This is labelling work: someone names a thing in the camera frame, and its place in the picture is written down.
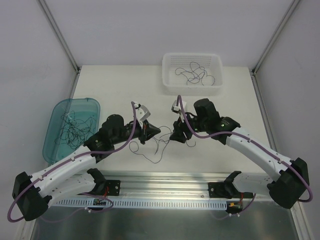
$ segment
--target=metal floor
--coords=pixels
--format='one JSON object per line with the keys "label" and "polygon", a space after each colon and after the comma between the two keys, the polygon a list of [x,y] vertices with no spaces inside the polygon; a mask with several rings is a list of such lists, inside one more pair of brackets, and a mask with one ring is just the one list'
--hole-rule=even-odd
{"label": "metal floor", "polygon": [[[59,220],[77,208],[51,207],[43,217]],[[256,201],[240,217],[224,211],[115,208],[79,211],[59,223],[36,221],[32,240],[298,240],[290,210]]]}

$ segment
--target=metal frame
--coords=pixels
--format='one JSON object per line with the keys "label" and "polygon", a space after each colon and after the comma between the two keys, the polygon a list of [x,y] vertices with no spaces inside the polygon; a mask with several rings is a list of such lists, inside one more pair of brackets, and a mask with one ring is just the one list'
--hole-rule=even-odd
{"label": "metal frame", "polygon": [[[113,209],[180,209],[180,210],[227,210],[227,201],[220,200],[181,200],[181,199],[142,199],[109,196],[113,201]],[[70,197],[59,201],[55,207],[73,207],[73,208],[104,208],[111,207],[108,201],[100,201],[92,197]]]}
{"label": "metal frame", "polygon": [[[256,98],[258,100],[258,104],[260,107],[264,127],[266,130],[266,135],[268,137],[270,147],[271,147],[271,149],[277,151],[274,135],[272,133],[272,130],[271,130],[271,127],[269,124],[268,115],[266,112],[263,97],[261,95],[261,91],[259,88],[257,78],[256,78],[256,76],[254,76],[253,72],[251,72],[251,79],[252,79],[253,88],[254,88],[254,91],[256,94]],[[291,214],[293,217],[293,221],[294,221],[295,228],[298,233],[299,239],[301,239],[301,240],[314,240],[315,238],[314,238],[313,233],[311,231],[310,225],[307,220],[307,216],[305,215],[303,205],[301,202],[297,202],[291,208]]]}
{"label": "metal frame", "polygon": [[285,12],[284,16],[282,17],[280,23],[278,24],[278,26],[276,27],[275,31],[273,32],[269,42],[267,43],[265,49],[263,50],[257,64],[255,65],[254,69],[253,69],[253,75],[255,76],[257,74],[257,72],[259,71],[261,65],[264,63],[267,55],[269,54],[269,52],[271,51],[271,49],[273,48],[273,46],[275,45],[277,39],[279,38],[279,36],[281,35],[282,31],[284,30],[285,26],[287,25],[288,21],[290,20],[291,16],[293,15],[293,13],[296,11],[297,6],[299,5],[299,3],[302,0],[293,0],[289,6],[289,8],[287,9],[287,11]]}
{"label": "metal frame", "polygon": [[[72,89],[69,97],[72,98],[77,86],[81,68],[78,66],[73,54],[71,53],[66,40],[64,39],[55,18],[53,17],[46,0],[37,0],[43,10],[53,32],[58,38],[63,50],[65,51],[76,75],[73,81]],[[279,25],[275,29],[267,46],[263,50],[257,64],[251,72],[252,84],[256,93],[259,108],[262,114],[263,123],[267,133],[270,147],[277,150],[274,136],[268,120],[268,115],[264,105],[263,97],[256,79],[257,72],[264,63],[269,52],[272,50],[277,39],[284,30],[286,24],[297,9],[301,0],[292,0],[289,8],[284,14]],[[148,199],[193,199],[203,200],[209,199],[208,182],[221,182],[228,174],[222,173],[156,173],[156,172],[102,172],[108,179],[121,180],[122,196],[130,198],[148,198]],[[258,201],[271,201],[267,196],[257,196]],[[296,203],[291,209],[292,217],[298,232],[299,238],[302,240],[313,240],[312,232],[305,216],[301,203]],[[30,239],[35,221],[22,222],[15,239]]]}
{"label": "metal frame", "polygon": [[41,9],[43,10],[44,14],[45,14],[45,17],[47,18],[54,34],[56,35],[56,37],[58,38],[65,54],[67,55],[71,65],[73,66],[74,70],[76,73],[79,72],[79,69],[80,67],[78,66],[74,56],[72,55],[69,47],[68,47],[68,44],[64,38],[64,36],[62,35],[58,25],[57,25],[57,22],[54,18],[54,16],[52,15],[49,7],[48,7],[48,4],[46,2],[46,0],[37,0],[38,4],[40,5]]}

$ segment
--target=black bracket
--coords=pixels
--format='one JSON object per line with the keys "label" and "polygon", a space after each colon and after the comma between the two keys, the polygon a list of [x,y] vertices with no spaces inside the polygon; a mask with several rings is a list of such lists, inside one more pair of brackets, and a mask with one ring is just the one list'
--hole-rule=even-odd
{"label": "black bracket", "polygon": [[[208,191],[209,191],[209,197],[211,199],[221,199],[226,198],[225,196],[221,196],[217,194],[217,191],[215,189],[221,189],[224,188],[225,183],[224,182],[208,182]],[[243,198],[244,199],[252,199],[254,197],[254,194],[252,192],[244,192]],[[241,198],[241,192],[237,192],[232,196],[232,198],[240,199]]]}
{"label": "black bracket", "polygon": [[107,196],[119,196],[121,186],[120,180],[106,180],[104,186],[107,189]]}
{"label": "black bracket", "polygon": [[[298,157],[295,161],[290,160],[293,167],[309,185],[309,173],[307,163]],[[277,181],[267,185],[270,197],[281,207],[290,209],[305,192],[306,187],[291,169],[280,171],[281,176]]]}

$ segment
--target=white enclosure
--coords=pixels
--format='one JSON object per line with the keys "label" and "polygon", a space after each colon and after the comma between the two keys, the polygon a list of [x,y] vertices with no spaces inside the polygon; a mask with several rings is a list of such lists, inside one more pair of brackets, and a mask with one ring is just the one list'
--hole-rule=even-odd
{"label": "white enclosure", "polygon": [[277,150],[307,160],[314,201],[303,207],[314,239],[320,239],[319,11],[320,1],[301,2],[257,75]]}
{"label": "white enclosure", "polygon": [[2,1],[0,31],[0,239],[10,240],[23,224],[7,221],[15,177],[46,166],[51,112],[69,97],[75,71],[36,1]]}

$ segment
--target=tangled cable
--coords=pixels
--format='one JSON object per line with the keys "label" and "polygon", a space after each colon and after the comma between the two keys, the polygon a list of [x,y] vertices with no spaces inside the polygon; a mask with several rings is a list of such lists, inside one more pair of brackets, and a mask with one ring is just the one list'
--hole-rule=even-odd
{"label": "tangled cable", "polygon": [[87,120],[76,119],[74,111],[66,112],[61,116],[63,126],[59,137],[54,140],[57,145],[67,144],[76,150],[96,131],[96,120],[89,117]]}
{"label": "tangled cable", "polygon": [[[168,126],[160,126],[159,129],[160,129],[160,128],[167,128],[167,129],[169,129],[169,131],[170,131],[170,133],[166,133],[166,134],[161,135],[161,136],[159,137],[159,139],[157,139],[157,138],[155,138],[155,137],[152,138],[152,139],[155,141],[155,143],[156,143],[156,150],[155,150],[155,152],[154,152],[154,155],[156,155],[156,154],[158,153],[158,151],[159,151],[160,142],[163,142],[163,143],[165,144],[165,146],[164,146],[164,148],[163,148],[163,150],[162,150],[162,152],[161,152],[160,160],[154,162],[154,161],[152,161],[150,158],[148,158],[146,155],[144,155],[143,153],[138,153],[138,151],[139,151],[139,144],[138,144],[136,141],[131,141],[131,142],[130,142],[130,144],[129,144],[129,149],[130,149],[130,151],[131,151],[132,153],[136,154],[136,155],[143,156],[145,159],[147,159],[148,161],[150,161],[150,162],[153,163],[153,164],[158,164],[158,163],[162,160],[163,155],[164,155],[164,151],[165,151],[166,147],[168,146],[168,144],[169,144],[169,142],[170,142],[170,139],[164,140],[164,139],[162,139],[162,138],[163,138],[164,136],[168,136],[168,135],[169,135],[169,137],[170,137],[170,136],[172,135],[172,131],[171,131],[170,127],[168,127]],[[137,149],[136,149],[136,150],[132,150],[131,144],[136,144]],[[187,145],[189,148],[193,148],[193,147],[196,146],[196,142],[194,142],[194,145],[188,145],[188,143],[186,142],[186,145]]]}
{"label": "tangled cable", "polygon": [[203,80],[209,78],[210,80],[212,80],[213,83],[211,84],[211,86],[213,86],[216,81],[214,76],[208,75],[208,72],[204,66],[200,66],[200,64],[195,61],[190,62],[190,70],[186,70],[182,67],[178,67],[174,71],[174,73],[178,76],[179,75],[185,76],[187,85],[188,83],[191,83],[191,84],[201,83],[204,86]]}
{"label": "tangled cable", "polygon": [[21,221],[22,219],[24,219],[24,217],[20,217],[20,218],[17,218],[17,219],[12,219],[11,218],[11,213],[12,213],[12,210],[14,209],[14,206],[17,204],[17,202],[19,201],[19,199],[30,189],[32,188],[35,184],[37,184],[39,181],[41,181],[41,179],[47,177],[49,174],[51,174],[52,172],[56,171],[57,169],[61,168],[62,166],[70,163],[70,162],[73,162],[75,159],[78,159],[82,156],[85,156],[85,155],[90,155],[90,154],[113,154],[113,153],[116,153],[116,152],[119,152],[121,151],[122,149],[124,149],[128,144],[129,142],[132,140],[133,136],[134,136],[134,133],[135,133],[135,129],[136,129],[136,125],[137,125],[137,114],[136,114],[136,108],[135,108],[135,103],[132,101],[131,102],[131,107],[132,107],[132,111],[133,111],[133,126],[132,126],[132,131],[130,133],[130,136],[129,138],[127,139],[127,141],[122,145],[120,146],[119,148],[117,149],[114,149],[114,150],[109,150],[109,151],[86,151],[86,152],[83,152],[83,153],[80,153],[72,158],[69,158],[67,160],[63,160],[63,161],[60,161],[60,162],[57,162],[55,163],[54,165],[52,165],[52,168],[50,168],[48,171],[46,171],[42,176],[40,176],[39,178],[37,178],[36,180],[34,180],[33,182],[31,182],[28,186],[26,186],[19,194],[18,196],[16,196],[16,198],[13,200],[11,206],[9,207],[9,210],[8,210],[8,213],[6,215],[8,221],[10,223],[17,223],[19,221]]}

